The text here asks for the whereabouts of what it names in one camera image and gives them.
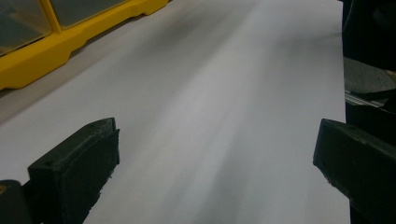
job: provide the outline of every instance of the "yellow plastic frame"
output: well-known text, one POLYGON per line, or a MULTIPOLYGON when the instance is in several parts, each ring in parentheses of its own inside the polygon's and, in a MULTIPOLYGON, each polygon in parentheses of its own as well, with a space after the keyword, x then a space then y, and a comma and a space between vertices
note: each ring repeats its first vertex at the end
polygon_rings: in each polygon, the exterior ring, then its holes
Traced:
POLYGON ((0 58, 0 90, 20 89, 67 63, 73 50, 103 31, 139 15, 150 15, 165 7, 168 0, 129 0, 63 30, 50 0, 40 0, 52 33, 0 58))

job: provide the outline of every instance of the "table surface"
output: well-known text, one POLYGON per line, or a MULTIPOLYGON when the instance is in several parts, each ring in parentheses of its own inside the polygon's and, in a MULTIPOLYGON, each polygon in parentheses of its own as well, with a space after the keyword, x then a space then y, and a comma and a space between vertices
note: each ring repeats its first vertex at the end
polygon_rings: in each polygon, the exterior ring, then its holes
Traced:
POLYGON ((85 223, 349 223, 313 164, 345 120, 342 3, 174 0, 0 98, 0 178, 114 117, 120 165, 85 223))

